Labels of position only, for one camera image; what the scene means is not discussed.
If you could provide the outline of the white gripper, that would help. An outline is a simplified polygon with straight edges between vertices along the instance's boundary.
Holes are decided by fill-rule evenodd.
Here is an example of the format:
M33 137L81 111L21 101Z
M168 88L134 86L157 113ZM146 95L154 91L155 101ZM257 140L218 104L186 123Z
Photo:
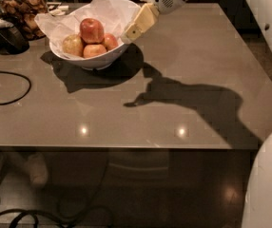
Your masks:
M125 44L131 44L142 37L158 21L159 14L169 14L180 8L184 0L140 0L145 2L128 23L121 35L121 40Z

